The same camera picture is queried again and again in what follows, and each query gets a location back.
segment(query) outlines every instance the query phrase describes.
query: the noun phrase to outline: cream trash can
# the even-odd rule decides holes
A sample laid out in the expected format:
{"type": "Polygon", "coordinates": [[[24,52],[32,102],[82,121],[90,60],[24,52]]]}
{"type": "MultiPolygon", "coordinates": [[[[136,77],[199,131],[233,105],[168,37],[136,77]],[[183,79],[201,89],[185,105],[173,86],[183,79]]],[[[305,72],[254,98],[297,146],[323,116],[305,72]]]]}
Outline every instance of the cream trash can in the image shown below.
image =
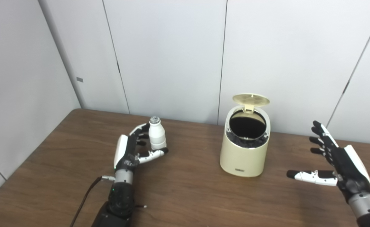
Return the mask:
{"type": "Polygon", "coordinates": [[[240,106],[232,108],[225,120],[220,165],[230,174],[255,177],[263,172],[270,138],[269,116],[257,107],[270,101],[251,93],[232,99],[240,106]]]}

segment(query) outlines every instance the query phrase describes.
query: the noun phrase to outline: open lid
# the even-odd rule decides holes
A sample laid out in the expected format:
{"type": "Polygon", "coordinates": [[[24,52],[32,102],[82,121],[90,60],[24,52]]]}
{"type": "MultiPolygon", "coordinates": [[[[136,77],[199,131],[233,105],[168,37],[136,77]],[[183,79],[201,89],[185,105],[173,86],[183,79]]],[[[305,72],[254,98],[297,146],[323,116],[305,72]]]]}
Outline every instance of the open lid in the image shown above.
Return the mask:
{"type": "Polygon", "coordinates": [[[234,95],[232,97],[234,102],[244,105],[244,112],[245,111],[252,111],[254,106],[264,106],[270,103],[269,99],[264,97],[263,95],[257,95],[252,93],[244,93],[239,95],[234,95]]]}

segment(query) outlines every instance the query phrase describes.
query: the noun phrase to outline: brown table surface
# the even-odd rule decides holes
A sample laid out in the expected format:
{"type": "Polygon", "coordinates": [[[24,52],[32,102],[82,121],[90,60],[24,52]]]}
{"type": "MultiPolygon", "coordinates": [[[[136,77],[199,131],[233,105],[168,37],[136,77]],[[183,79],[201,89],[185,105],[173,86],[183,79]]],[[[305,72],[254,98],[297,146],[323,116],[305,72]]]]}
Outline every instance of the brown table surface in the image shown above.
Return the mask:
{"type": "MultiPolygon", "coordinates": [[[[95,178],[113,175],[119,135],[147,120],[72,111],[0,188],[0,227],[69,226],[95,178]]],[[[136,202],[148,208],[135,210],[133,227],[356,226],[336,187],[286,177],[288,169],[331,169],[310,153],[308,137],[272,133],[263,174],[242,178],[219,165],[222,126],[165,119],[162,124],[169,153],[136,171],[136,202]]],[[[370,144],[351,144],[370,174],[370,144]]],[[[102,181],[93,188],[76,227],[91,226],[110,186],[102,181]]]]}

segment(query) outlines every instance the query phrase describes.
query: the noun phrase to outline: small white bottle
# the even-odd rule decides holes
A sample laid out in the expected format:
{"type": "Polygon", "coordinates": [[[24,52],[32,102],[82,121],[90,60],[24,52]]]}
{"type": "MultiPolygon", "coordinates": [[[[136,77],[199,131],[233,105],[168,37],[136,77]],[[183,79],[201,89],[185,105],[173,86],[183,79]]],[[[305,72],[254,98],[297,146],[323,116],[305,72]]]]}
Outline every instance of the small white bottle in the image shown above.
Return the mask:
{"type": "Polygon", "coordinates": [[[157,150],[167,146],[165,130],[161,125],[161,120],[159,117],[154,116],[150,118],[149,137],[151,149],[157,150]]]}

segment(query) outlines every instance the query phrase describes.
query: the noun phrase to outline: robotic hand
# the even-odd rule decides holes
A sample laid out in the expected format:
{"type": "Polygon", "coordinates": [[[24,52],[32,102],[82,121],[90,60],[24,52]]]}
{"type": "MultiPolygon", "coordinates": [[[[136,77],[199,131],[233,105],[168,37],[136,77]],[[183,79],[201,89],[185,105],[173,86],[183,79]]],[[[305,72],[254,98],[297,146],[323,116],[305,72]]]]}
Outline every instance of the robotic hand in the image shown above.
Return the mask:
{"type": "Polygon", "coordinates": [[[121,135],[116,147],[113,166],[115,179],[108,201],[104,203],[92,227],[128,227],[135,208],[133,199],[133,174],[139,164],[152,161],[168,152],[168,148],[136,153],[136,145],[145,146],[140,139],[149,139],[150,124],[137,126],[130,134],[121,135]]]}
{"type": "Polygon", "coordinates": [[[329,131],[314,121],[312,131],[319,136],[310,141],[320,148],[314,154],[325,157],[335,171],[287,171],[287,177],[314,184],[337,186],[357,218],[359,227],[370,227],[370,178],[360,157],[351,145],[340,148],[329,131]]]}

